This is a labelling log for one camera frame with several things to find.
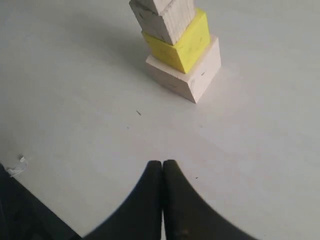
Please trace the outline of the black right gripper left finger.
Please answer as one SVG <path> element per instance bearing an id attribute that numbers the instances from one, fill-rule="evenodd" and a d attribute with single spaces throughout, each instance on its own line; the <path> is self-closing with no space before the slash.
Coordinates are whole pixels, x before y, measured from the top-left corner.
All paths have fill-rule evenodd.
<path id="1" fill-rule="evenodd" d="M 162 234 L 162 163 L 147 163 L 136 186 L 119 208 L 85 240 L 160 240 Z"/>

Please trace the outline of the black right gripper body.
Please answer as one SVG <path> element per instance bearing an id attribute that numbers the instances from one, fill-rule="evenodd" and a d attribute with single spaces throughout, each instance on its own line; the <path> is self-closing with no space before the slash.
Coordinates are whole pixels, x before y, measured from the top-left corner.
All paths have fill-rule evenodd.
<path id="1" fill-rule="evenodd" d="M 0 166 L 2 240 L 81 240 L 64 221 Z"/>

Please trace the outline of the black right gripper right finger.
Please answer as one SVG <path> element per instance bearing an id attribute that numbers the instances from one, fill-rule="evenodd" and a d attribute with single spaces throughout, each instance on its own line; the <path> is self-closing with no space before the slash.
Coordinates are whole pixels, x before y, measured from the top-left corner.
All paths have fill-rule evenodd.
<path id="1" fill-rule="evenodd" d="M 163 162 L 163 180 L 166 239 L 254 239 L 213 210 L 192 187 L 175 160 Z"/>

